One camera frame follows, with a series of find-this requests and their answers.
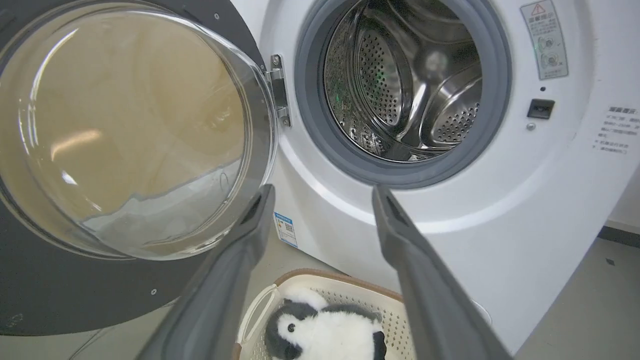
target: warning label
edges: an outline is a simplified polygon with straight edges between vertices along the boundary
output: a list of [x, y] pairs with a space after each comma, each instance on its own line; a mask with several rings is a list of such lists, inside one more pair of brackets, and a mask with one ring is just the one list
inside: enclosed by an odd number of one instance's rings
[[640, 113], [637, 109], [610, 106], [591, 148], [612, 154], [627, 155], [640, 133]]
[[278, 213], [273, 214], [276, 220], [276, 230], [278, 231], [278, 237], [289, 245], [298, 247], [298, 242], [296, 241], [296, 232], [293, 229], [293, 221], [290, 218], [283, 217]]
[[541, 80], [569, 74], [566, 47], [560, 20], [551, 0], [539, 1], [520, 8], [533, 42]]
[[540, 3], [538, 3], [533, 8], [533, 12], [531, 13], [531, 16], [540, 15], [541, 13], [545, 13], [545, 12], [547, 11], [542, 7], [542, 5], [540, 5]]

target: front-load washing machine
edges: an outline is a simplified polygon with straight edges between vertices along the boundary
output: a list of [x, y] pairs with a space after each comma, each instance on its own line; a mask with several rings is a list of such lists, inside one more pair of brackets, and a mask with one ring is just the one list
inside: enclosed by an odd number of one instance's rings
[[281, 240], [398, 290], [382, 183], [515, 352], [640, 161], [638, 10], [3, 0], [0, 332], [162, 306], [269, 179]]

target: warning triangle symbol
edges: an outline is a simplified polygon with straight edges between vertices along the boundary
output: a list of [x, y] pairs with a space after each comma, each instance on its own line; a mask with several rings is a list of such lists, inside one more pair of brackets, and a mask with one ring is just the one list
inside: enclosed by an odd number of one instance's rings
[[542, 7], [542, 5], [536, 4], [536, 7], [533, 8], [533, 12], [531, 13], [531, 15], [532, 16], [533, 15], [540, 15], [541, 13], [545, 13], [545, 12], [547, 12], [547, 11], [545, 10], [545, 8]]

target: stuffed toy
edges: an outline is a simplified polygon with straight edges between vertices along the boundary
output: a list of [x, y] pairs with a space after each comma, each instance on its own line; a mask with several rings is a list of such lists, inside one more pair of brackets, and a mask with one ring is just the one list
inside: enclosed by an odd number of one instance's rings
[[295, 288], [267, 322], [273, 360], [384, 360], [385, 335], [376, 314], [355, 304], [328, 305], [320, 294]]

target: plastic basket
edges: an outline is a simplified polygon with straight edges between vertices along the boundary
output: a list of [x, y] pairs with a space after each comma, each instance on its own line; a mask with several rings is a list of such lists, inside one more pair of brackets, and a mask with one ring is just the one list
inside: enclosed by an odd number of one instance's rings
[[345, 275], [301, 269], [289, 272], [262, 290], [240, 324], [233, 360], [271, 360], [264, 345], [269, 315], [283, 303], [288, 286], [315, 290], [330, 304], [358, 304], [382, 316], [387, 344], [386, 360], [414, 360], [415, 351], [400, 294]]

